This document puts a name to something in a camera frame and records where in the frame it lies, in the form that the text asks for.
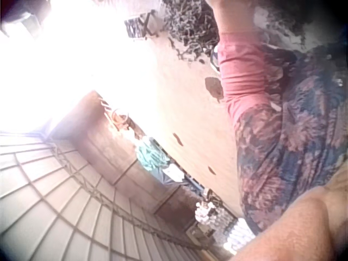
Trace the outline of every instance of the fabric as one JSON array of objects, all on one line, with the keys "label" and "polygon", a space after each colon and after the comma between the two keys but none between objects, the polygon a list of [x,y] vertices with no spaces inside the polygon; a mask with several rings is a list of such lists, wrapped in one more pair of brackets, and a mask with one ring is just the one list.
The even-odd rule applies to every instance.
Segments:
[{"label": "fabric", "polygon": [[326,184],[347,158],[342,47],[301,54],[265,49],[255,35],[221,37],[219,62],[235,129],[241,206],[255,234],[305,191]]},{"label": "fabric", "polygon": [[170,164],[170,158],[161,151],[152,141],[152,138],[143,137],[135,149],[136,157],[144,169],[152,171],[157,168],[165,168]]}]

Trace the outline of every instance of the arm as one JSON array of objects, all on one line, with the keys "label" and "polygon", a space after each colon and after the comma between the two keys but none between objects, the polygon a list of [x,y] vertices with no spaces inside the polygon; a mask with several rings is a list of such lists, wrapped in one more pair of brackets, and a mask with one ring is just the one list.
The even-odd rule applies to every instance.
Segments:
[{"label": "arm", "polygon": [[264,86],[264,59],[258,48],[253,10],[236,0],[212,0],[219,29],[219,63],[228,113],[235,125],[247,109],[269,104]]}]

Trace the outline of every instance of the concrete floor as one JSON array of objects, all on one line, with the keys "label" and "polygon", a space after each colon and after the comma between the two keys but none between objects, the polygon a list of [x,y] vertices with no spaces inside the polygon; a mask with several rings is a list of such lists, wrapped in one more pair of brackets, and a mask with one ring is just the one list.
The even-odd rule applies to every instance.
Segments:
[{"label": "concrete floor", "polygon": [[207,90],[206,82],[215,85],[209,89],[221,88],[208,58],[205,64],[178,60],[165,34],[129,44],[121,84],[97,92],[128,110],[190,175],[241,215],[234,134],[223,104]]}]

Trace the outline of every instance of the teal garment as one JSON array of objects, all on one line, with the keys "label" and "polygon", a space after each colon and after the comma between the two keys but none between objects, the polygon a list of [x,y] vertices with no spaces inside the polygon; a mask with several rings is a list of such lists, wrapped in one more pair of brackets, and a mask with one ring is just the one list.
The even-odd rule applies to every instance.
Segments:
[{"label": "teal garment", "polygon": [[170,158],[154,143],[152,138],[143,137],[136,148],[136,157],[147,171],[169,166]]}]

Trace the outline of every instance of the floral pattern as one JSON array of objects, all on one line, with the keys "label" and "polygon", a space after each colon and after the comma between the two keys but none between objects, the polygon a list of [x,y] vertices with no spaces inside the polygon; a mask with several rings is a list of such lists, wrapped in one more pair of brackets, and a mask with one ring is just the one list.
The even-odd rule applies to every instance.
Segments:
[{"label": "floral pattern", "polygon": [[301,54],[265,47],[266,90],[282,110],[248,109],[235,132],[241,204],[255,234],[305,191],[325,185],[347,158],[342,50],[331,45]]}]

